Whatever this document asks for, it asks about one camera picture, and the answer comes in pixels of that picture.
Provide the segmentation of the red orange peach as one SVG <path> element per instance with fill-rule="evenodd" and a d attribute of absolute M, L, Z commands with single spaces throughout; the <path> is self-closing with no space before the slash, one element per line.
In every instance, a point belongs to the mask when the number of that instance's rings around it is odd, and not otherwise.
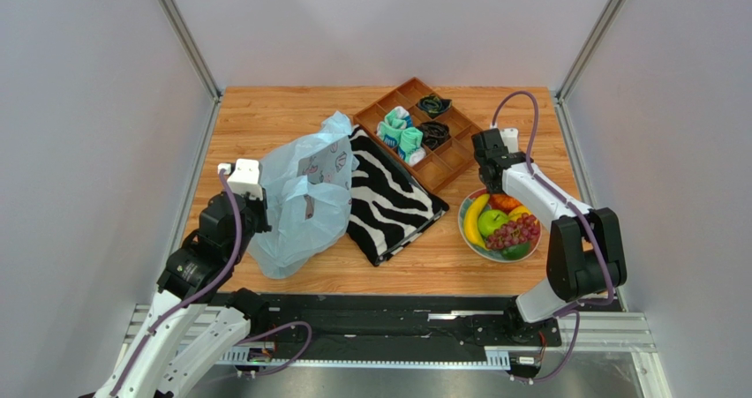
<path fill-rule="evenodd" d="M 522 203 L 507 195 L 507 194 L 491 194 L 488 204 L 492 209 L 500 210 L 505 214 L 512 212 L 515 208 L 518 208 Z"/>

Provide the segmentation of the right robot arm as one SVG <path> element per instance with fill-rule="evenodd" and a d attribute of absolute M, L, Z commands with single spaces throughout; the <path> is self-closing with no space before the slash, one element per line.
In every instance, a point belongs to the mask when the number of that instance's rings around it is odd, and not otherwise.
<path fill-rule="evenodd" d="M 471 140 L 486 189 L 519 200 L 549 235 L 546 278 L 515 300 L 522 320 L 532 324 L 579 304 L 610 304 L 628 278 L 616 213 L 566 193 L 528 155 L 510 151 L 500 130 L 482 131 Z"/>

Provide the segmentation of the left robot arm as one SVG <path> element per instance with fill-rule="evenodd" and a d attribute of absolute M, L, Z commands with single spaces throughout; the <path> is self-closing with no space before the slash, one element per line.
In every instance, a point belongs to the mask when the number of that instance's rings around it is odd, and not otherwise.
<path fill-rule="evenodd" d="M 251 238 L 271 228 L 266 193 L 230 186 L 212 197 L 195 229 L 173 252 L 147 317 L 123 360 L 95 397 L 184 397 L 249 334 L 271 326 L 269 304 L 239 289 L 221 301 Z"/>

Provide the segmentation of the light blue plastic bag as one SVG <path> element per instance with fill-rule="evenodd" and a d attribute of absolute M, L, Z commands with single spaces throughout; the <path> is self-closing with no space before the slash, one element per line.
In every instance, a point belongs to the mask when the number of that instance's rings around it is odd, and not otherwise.
<path fill-rule="evenodd" d="M 277 147 L 260 160 L 272 229 L 255 235 L 247 252 L 267 278 L 292 276 L 345 234 L 358 166 L 350 144 L 353 132 L 350 118 L 337 111 L 318 132 Z"/>

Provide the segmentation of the purple grapes bunch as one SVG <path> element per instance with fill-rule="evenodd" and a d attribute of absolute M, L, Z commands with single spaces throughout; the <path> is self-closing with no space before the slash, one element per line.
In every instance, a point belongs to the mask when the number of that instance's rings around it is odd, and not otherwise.
<path fill-rule="evenodd" d="M 534 244 L 540 236 L 538 219 L 527 213 L 516 220 L 507 222 L 493 233 L 485 236 L 485 247 L 490 250 L 506 251 L 517 245 Z"/>

